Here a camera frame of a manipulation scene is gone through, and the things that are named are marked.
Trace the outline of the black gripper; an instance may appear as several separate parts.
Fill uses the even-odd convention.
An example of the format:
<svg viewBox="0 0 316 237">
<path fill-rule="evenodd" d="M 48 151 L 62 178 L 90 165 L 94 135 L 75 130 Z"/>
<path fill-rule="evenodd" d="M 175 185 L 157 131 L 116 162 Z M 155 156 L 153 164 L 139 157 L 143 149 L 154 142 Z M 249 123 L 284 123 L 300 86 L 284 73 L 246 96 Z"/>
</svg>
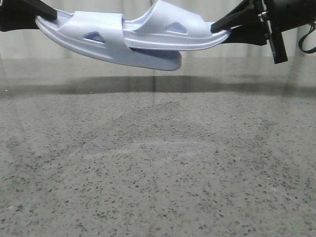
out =
<svg viewBox="0 0 316 237">
<path fill-rule="evenodd" d="M 274 62 L 278 64 L 287 61 L 282 32 L 315 21 L 315 0 L 243 0 L 213 23 L 211 32 L 230 30 L 224 43 L 262 46 L 269 41 Z"/>
</svg>

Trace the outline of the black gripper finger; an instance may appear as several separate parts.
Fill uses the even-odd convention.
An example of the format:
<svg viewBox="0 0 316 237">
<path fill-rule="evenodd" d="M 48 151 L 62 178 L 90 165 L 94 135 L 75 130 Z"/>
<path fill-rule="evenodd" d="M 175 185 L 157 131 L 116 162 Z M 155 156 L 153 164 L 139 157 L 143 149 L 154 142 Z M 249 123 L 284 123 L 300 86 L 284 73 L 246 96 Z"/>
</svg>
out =
<svg viewBox="0 0 316 237">
<path fill-rule="evenodd" d="M 57 10 L 42 2 L 41 0 L 25 0 L 25 9 L 27 12 L 35 15 L 41 16 L 48 20 L 57 19 Z"/>
<path fill-rule="evenodd" d="M 0 7 L 0 31 L 38 29 L 35 17 L 39 10 L 38 4 L 3 4 Z"/>
</svg>

